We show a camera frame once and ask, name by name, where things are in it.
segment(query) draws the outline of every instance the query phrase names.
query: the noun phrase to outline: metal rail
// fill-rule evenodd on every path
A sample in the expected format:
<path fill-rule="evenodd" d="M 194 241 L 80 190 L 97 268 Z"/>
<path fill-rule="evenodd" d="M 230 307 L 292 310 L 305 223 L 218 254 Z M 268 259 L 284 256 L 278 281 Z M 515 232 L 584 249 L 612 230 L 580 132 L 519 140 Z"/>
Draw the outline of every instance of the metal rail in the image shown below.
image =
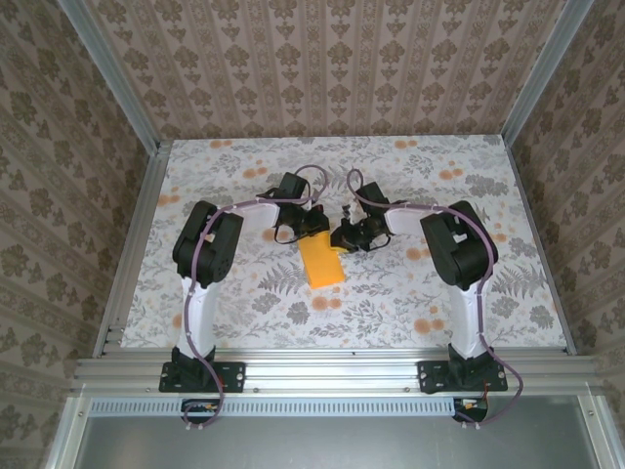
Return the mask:
<path fill-rule="evenodd" d="M 113 48 L 98 26 L 98 20 L 89 9 L 88 2 L 60 0 L 59 3 L 89 51 L 92 61 L 98 66 L 115 100 L 124 110 L 147 154 L 152 158 L 156 154 L 160 132 L 146 112 L 146 101 L 136 92 L 126 76 L 124 64 L 115 57 Z"/>
<path fill-rule="evenodd" d="M 104 350 L 104 344 L 110 339 L 107 337 L 112 324 L 126 323 L 128 312 L 133 301 L 135 285 L 139 277 L 139 270 L 146 252 L 147 237 L 151 228 L 151 221 L 156 210 L 160 187 L 165 178 L 169 153 L 172 142 L 161 142 L 156 157 L 147 163 L 144 181 L 137 198 L 135 212 L 130 223 L 124 250 L 113 286 L 110 289 L 108 303 L 104 309 L 104 317 L 100 332 L 94 347 L 94 357 L 98 357 Z"/>
<path fill-rule="evenodd" d="M 78 363 L 70 393 L 73 396 L 185 396 L 158 393 L 161 366 L 167 351 L 126 349 L 118 357 Z M 526 395 L 586 395 L 599 390 L 592 359 L 572 357 L 562 351 L 499 349 L 498 353 L 519 371 Z M 219 350 L 216 360 L 246 362 L 245 394 L 258 397 L 426 396 L 419 390 L 416 363 L 446 360 L 443 349 L 406 350 Z M 512 395 L 518 388 L 508 376 Z M 440 393 L 437 396 L 471 396 Z"/>

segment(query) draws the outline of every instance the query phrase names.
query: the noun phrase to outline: aluminum frame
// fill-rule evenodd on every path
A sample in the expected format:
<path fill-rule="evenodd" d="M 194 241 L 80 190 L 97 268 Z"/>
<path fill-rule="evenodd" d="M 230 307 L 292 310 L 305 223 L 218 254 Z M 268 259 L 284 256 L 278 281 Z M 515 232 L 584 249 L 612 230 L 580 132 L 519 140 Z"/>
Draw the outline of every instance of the aluminum frame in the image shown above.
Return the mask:
<path fill-rule="evenodd" d="M 545 91 L 549 80 L 554 75 L 560 60 L 573 41 L 577 29 L 586 18 L 592 5 L 593 0 L 575 0 L 574 2 L 566 2 L 564 5 L 551 35 L 538 59 L 536 59 L 536 64 L 525 80 L 523 88 L 501 129 L 501 134 L 507 145 L 512 146 L 517 139 L 523 124 Z"/>
<path fill-rule="evenodd" d="M 499 355 L 523 376 L 528 395 L 574 395 L 599 391 L 590 357 L 571 357 L 558 349 L 498 349 Z M 427 396 L 419 390 L 416 363 L 447 360 L 444 349 L 403 350 L 235 350 L 217 351 L 217 361 L 246 362 L 244 394 L 259 397 Z M 159 394 L 161 367 L 168 351 L 125 353 L 79 361 L 71 396 L 185 396 L 214 398 L 216 394 Z M 508 376 L 512 395 L 518 383 Z M 443 397 L 478 393 L 439 393 Z"/>
<path fill-rule="evenodd" d="M 625 467 L 625 450 L 605 396 L 579 396 L 578 400 L 599 466 Z"/>
<path fill-rule="evenodd" d="M 103 353 L 109 328 L 115 324 L 125 324 L 128 318 L 172 145 L 171 141 L 162 142 L 156 156 L 147 163 L 135 212 L 126 235 L 124 250 L 104 309 L 93 357 L 98 357 Z"/>
<path fill-rule="evenodd" d="M 59 3 L 146 148 L 147 154 L 150 158 L 154 157 L 158 149 L 159 132 L 146 113 L 141 95 L 133 88 L 98 28 L 98 22 L 89 11 L 87 2 L 59 0 Z"/>
<path fill-rule="evenodd" d="M 90 398 L 67 398 L 46 469 L 71 469 L 76 463 L 87 426 Z"/>
<path fill-rule="evenodd" d="M 180 417 L 185 398 L 93 398 L 89 416 L 94 417 Z M 204 413 L 188 413 L 205 416 Z M 455 414 L 452 398 L 262 398 L 237 396 L 224 401 L 223 417 L 415 417 Z"/>

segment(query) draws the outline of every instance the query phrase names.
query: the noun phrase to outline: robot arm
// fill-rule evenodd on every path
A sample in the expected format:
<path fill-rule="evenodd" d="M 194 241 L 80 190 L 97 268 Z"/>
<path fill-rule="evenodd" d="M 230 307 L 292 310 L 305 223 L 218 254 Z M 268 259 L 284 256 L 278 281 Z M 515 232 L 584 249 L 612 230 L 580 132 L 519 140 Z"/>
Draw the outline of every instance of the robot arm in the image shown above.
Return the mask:
<path fill-rule="evenodd" d="M 486 233 L 469 202 L 460 201 L 450 208 L 471 218 Z M 454 328 L 451 346 L 465 360 L 484 354 L 476 293 L 488 268 L 488 256 L 481 239 L 466 223 L 447 213 L 421 218 L 415 210 L 398 207 L 387 210 L 384 217 L 393 235 L 425 235 L 437 273 L 449 285 Z M 497 248 L 490 236 L 489 242 L 497 262 Z"/>
<path fill-rule="evenodd" d="M 421 212 L 402 205 L 389 204 L 376 183 L 354 191 L 367 217 L 357 224 L 344 219 L 332 234 L 332 245 L 348 252 L 376 249 L 373 240 L 380 235 L 417 235 L 423 233 L 432 254 L 437 273 L 449 285 L 453 335 L 449 361 L 419 362 L 421 391 L 505 391 L 508 385 L 505 371 L 497 362 L 492 349 L 487 350 L 480 336 L 478 289 L 489 267 L 487 249 L 474 228 L 486 236 L 497 262 L 497 249 L 469 202 L 460 201 L 449 208 L 473 222 L 448 212 L 438 212 L 421 218 Z"/>
<path fill-rule="evenodd" d="M 191 266 L 200 236 L 204 233 L 211 217 L 218 208 L 206 201 L 199 201 L 193 207 L 187 222 L 176 242 L 173 259 L 177 272 L 182 277 L 184 298 L 189 301 L 181 333 L 172 360 L 163 365 L 159 389 L 161 392 L 212 391 L 214 383 L 207 368 L 202 365 L 188 343 L 190 334 L 197 355 L 207 362 L 213 362 L 216 339 L 213 322 L 217 310 L 221 280 L 228 274 L 236 245 L 241 233 L 258 233 L 268 228 L 276 230 L 281 225 L 289 226 L 295 239 L 315 235 L 329 230 L 327 217 L 319 205 L 312 210 L 289 200 L 299 201 L 308 182 L 295 174 L 286 173 L 279 188 L 258 195 L 258 199 L 228 207 L 211 225 L 196 260 L 196 285 L 191 289 Z M 244 370 L 245 363 L 217 363 L 224 378 L 231 369 Z M 241 391 L 240 379 L 234 378 L 224 389 Z"/>

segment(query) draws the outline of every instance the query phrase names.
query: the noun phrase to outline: metal panel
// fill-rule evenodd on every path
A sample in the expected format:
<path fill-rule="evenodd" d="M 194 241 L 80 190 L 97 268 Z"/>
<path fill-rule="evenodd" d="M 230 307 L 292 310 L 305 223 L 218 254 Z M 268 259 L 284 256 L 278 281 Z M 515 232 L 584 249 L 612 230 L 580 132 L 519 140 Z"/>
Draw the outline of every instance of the metal panel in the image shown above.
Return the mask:
<path fill-rule="evenodd" d="M 125 323 L 128 318 L 171 147 L 171 142 L 161 143 L 158 154 L 147 164 L 144 183 L 139 192 L 135 213 L 126 235 L 124 250 L 104 310 L 100 333 L 94 348 L 94 357 L 102 354 L 110 326 L 114 323 Z"/>
<path fill-rule="evenodd" d="M 94 398 L 91 417 L 181 416 L 182 398 Z M 263 398 L 232 396 L 223 417 L 451 416 L 452 398 Z"/>
<path fill-rule="evenodd" d="M 625 451 L 605 396 L 580 396 L 579 405 L 600 467 L 625 467 Z"/>
<path fill-rule="evenodd" d="M 494 407 L 506 400 L 489 399 Z M 91 418 L 77 468 L 599 467 L 576 398 L 522 399 L 506 418 L 237 417 L 186 431 L 177 417 Z"/>
<path fill-rule="evenodd" d="M 523 124 L 538 103 L 547 83 L 556 71 L 568 45 L 573 40 L 579 25 L 590 10 L 593 0 L 566 2 L 545 47 L 529 73 L 523 89 L 512 107 L 501 131 L 504 142 L 510 147 L 515 142 Z"/>

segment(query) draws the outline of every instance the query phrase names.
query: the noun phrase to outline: cable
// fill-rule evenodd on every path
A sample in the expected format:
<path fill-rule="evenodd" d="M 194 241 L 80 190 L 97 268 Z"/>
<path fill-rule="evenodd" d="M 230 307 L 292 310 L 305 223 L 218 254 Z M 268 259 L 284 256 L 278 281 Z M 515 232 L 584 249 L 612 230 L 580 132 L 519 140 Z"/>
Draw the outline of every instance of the cable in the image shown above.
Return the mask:
<path fill-rule="evenodd" d="M 443 207 L 443 206 L 439 206 L 439 205 L 425 205 L 425 204 L 407 203 L 407 202 L 405 202 L 405 203 L 379 203 L 379 202 L 373 202 L 371 200 L 367 200 L 363 196 L 361 196 L 358 193 L 356 193 L 354 187 L 352 186 L 350 178 L 352 177 L 353 174 L 357 174 L 357 176 L 359 177 L 359 179 L 360 179 L 360 186 L 361 187 L 362 187 L 362 184 L 364 182 L 364 177 L 362 176 L 362 172 L 359 169 L 355 169 L 355 168 L 353 168 L 350 171 L 348 171 L 348 174 L 347 174 L 347 186 L 348 186 L 348 189 L 354 195 L 354 197 L 357 198 L 360 202 L 366 203 L 367 205 L 371 205 L 372 207 L 380 207 L 380 208 L 398 208 L 398 207 L 402 207 L 402 208 L 408 208 L 408 209 L 412 209 L 412 210 L 449 213 L 449 214 L 459 218 L 460 220 L 464 221 L 467 225 L 469 225 L 478 234 L 479 238 L 481 239 L 481 242 L 484 244 L 484 247 L 486 248 L 486 254 L 488 255 L 488 268 L 486 269 L 486 273 L 484 274 L 484 277 L 479 282 L 478 289 L 477 289 L 477 292 L 476 292 L 476 296 L 478 297 L 477 303 L 478 303 L 479 341 L 481 342 L 481 345 L 486 349 L 486 352 L 496 362 L 498 362 L 503 367 L 508 369 L 515 376 L 515 378 L 517 378 L 517 381 L 519 381 L 519 388 L 517 389 L 517 392 L 515 393 L 515 395 L 510 399 L 510 401 L 506 404 L 506 406 L 504 408 L 502 408 L 497 414 L 493 415 L 492 417 L 486 418 L 485 420 L 483 420 L 480 423 L 477 423 L 474 419 L 472 419 L 471 417 L 469 417 L 469 416 L 467 416 L 467 415 L 465 415 L 465 414 L 463 414 L 461 412 L 456 412 L 456 414 L 459 415 L 460 417 L 464 418 L 468 422 L 475 424 L 476 428 L 478 428 L 480 425 L 487 425 L 489 423 L 493 423 L 493 422 L 499 420 L 519 400 L 519 397 L 521 396 L 521 393 L 523 391 L 523 380 L 521 378 L 521 375 L 514 368 L 512 368 L 509 364 L 504 362 L 501 358 L 499 358 L 499 356 L 497 356 L 497 354 L 495 354 L 492 351 L 492 349 L 488 346 L 488 343 L 486 342 L 486 339 L 484 337 L 483 299 L 482 299 L 481 293 L 482 293 L 482 290 L 483 290 L 486 282 L 488 281 L 488 278 L 492 275 L 493 267 L 495 265 L 495 255 L 494 255 L 494 252 L 492 250 L 492 247 L 490 246 L 490 242 L 488 240 L 488 235 L 479 227 L 479 225 L 476 222 L 471 220 L 471 218 L 466 216 L 464 213 L 461 213 L 461 212 L 459 212 L 457 210 L 454 210 L 453 208 Z"/>
<path fill-rule="evenodd" d="M 220 209 L 218 209 L 212 216 L 211 218 L 208 220 L 208 222 L 206 223 L 206 227 L 204 227 L 204 230 L 202 231 L 201 235 L 199 236 L 199 240 L 197 242 L 197 244 L 195 245 L 195 250 L 193 251 L 193 257 L 191 258 L 191 286 L 188 289 L 188 294 L 187 294 L 187 298 L 185 300 L 185 310 L 183 313 L 183 320 L 184 320 L 184 324 L 185 324 L 185 331 L 186 331 L 186 338 L 187 338 L 187 343 L 188 343 L 188 347 L 191 349 L 191 351 L 193 352 L 193 354 L 195 355 L 195 357 L 206 367 L 206 369 L 208 369 L 208 372 L 210 373 L 211 377 L 213 378 L 213 380 L 215 381 L 215 384 L 217 385 L 217 391 L 219 393 L 219 403 L 217 404 L 217 408 L 215 409 L 215 413 L 213 413 L 213 415 L 211 417 L 208 418 L 208 420 L 204 423 L 201 424 L 194 424 L 188 421 L 188 411 L 195 407 L 195 406 L 199 406 L 201 405 L 201 403 L 193 403 L 193 405 L 188 405 L 187 407 L 185 407 L 185 412 L 183 414 L 183 420 L 185 421 L 187 428 L 198 428 L 198 429 L 202 429 L 208 425 L 211 425 L 215 419 L 217 418 L 217 416 L 219 415 L 219 413 L 222 411 L 222 406 L 224 404 L 224 399 L 225 399 L 225 394 L 224 394 L 224 387 L 222 386 L 221 381 L 219 380 L 219 377 L 217 376 L 217 373 L 215 372 L 215 368 L 213 368 L 213 366 L 208 363 L 206 361 L 206 359 L 204 359 L 204 357 L 201 356 L 201 354 L 199 353 L 199 351 L 197 350 L 197 348 L 195 347 L 195 344 L 193 344 L 193 340 L 191 339 L 191 332 L 189 330 L 189 318 L 188 318 L 188 308 L 191 302 L 191 299 L 193 297 L 193 293 L 195 292 L 195 287 L 197 285 L 197 260 L 199 259 L 199 253 L 202 249 L 202 245 L 204 243 L 204 239 L 206 238 L 206 236 L 210 233 L 211 228 L 213 227 L 213 225 L 215 224 L 215 222 L 217 221 L 217 219 L 224 214 L 225 212 L 232 210 L 234 208 L 242 208 L 242 207 L 249 207 L 251 205 L 256 205 L 259 203 L 270 203 L 270 204 L 277 204 L 277 203 L 300 203 L 300 202 L 308 202 L 308 201 L 312 201 L 315 202 L 317 201 L 320 196 L 323 194 L 323 192 L 327 189 L 329 181 L 328 181 L 328 173 L 325 169 L 323 169 L 321 166 L 317 166 L 316 164 L 307 164 L 305 166 L 302 166 L 301 168 L 299 168 L 295 174 L 299 173 L 300 171 L 307 169 L 307 168 L 313 168 L 313 169 L 317 169 L 319 171 L 321 171 L 321 174 L 323 176 L 323 186 L 321 187 L 320 190 L 315 190 L 312 195 L 308 196 L 308 197 L 304 197 L 304 198 L 299 198 L 299 199 L 289 199 L 289 198 L 255 198 L 253 200 L 247 200 L 245 202 L 240 202 L 240 203 L 235 203 L 233 205 L 228 205 L 226 207 L 222 207 Z"/>
<path fill-rule="evenodd" d="M 289 244 L 293 244 L 294 242 L 297 242 L 300 239 L 304 238 L 304 236 L 299 236 L 299 237 L 294 237 L 293 239 L 289 239 L 288 241 L 284 241 L 284 242 L 278 241 L 277 234 L 278 234 L 279 229 L 280 227 L 275 227 L 275 231 L 273 232 L 273 240 L 282 246 L 288 246 Z"/>

